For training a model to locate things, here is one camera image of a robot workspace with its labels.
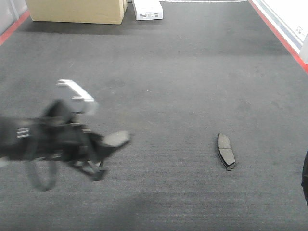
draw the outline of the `cable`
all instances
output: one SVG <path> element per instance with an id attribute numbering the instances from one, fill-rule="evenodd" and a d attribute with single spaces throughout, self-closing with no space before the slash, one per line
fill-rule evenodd
<path id="1" fill-rule="evenodd" d="M 47 185 L 43 185 L 39 179 L 38 173 L 35 168 L 35 163 L 33 162 L 34 154 L 38 148 L 38 142 L 33 138 L 28 138 L 30 143 L 27 146 L 25 152 L 25 159 L 26 159 L 26 170 L 28 174 L 28 178 L 32 183 L 33 187 L 45 192 L 50 190 L 56 184 L 56 175 L 57 175 L 57 165 L 54 161 L 49 161 L 49 173 L 50 173 L 50 180 Z"/>

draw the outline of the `white box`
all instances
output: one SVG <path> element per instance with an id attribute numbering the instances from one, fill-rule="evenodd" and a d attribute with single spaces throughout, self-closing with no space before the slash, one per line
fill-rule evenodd
<path id="1" fill-rule="evenodd" d="M 163 19 L 163 8 L 159 0 L 133 0 L 136 20 Z"/>

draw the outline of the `cardboard box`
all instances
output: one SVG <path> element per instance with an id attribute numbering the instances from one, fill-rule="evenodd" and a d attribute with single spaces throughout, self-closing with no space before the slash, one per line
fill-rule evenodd
<path id="1" fill-rule="evenodd" d="M 121 24 L 127 0 L 26 0 L 33 21 Z"/>

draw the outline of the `black object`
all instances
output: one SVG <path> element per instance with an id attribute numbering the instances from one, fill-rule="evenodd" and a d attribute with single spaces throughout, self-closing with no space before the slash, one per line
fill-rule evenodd
<path id="1" fill-rule="evenodd" d="M 302 187 L 304 191 L 304 196 L 308 206 L 308 151 L 303 166 L 303 176 L 302 176 Z"/>
<path id="2" fill-rule="evenodd" d="M 218 134 L 217 148 L 219 157 L 228 171 L 233 170 L 235 158 L 231 149 L 231 142 L 226 135 Z"/>
<path id="3" fill-rule="evenodd" d="M 0 157 L 26 160 L 31 183 L 41 191 L 55 185 L 57 160 L 90 175 L 93 180 L 100 180 L 105 173 L 103 160 L 130 141 L 126 131 L 108 136 L 92 132 L 71 111 L 63 101 L 57 100 L 38 118 L 0 117 Z M 34 160 L 50 161 L 47 185 L 40 182 Z"/>

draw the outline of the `robotic arm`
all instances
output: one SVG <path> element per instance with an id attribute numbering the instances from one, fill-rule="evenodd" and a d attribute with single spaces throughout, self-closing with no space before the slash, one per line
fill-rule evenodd
<path id="1" fill-rule="evenodd" d="M 10 160 L 25 160 L 32 185 L 41 191 L 55 185 L 55 161 L 64 161 L 94 181 L 100 180 L 105 172 L 104 159 L 130 141 L 127 131 L 102 136 L 79 122 L 78 114 L 93 114 L 97 103 L 78 84 L 62 79 L 56 87 L 61 99 L 55 100 L 41 117 L 0 117 L 0 167 Z M 39 180 L 35 160 L 49 161 L 47 185 Z"/>

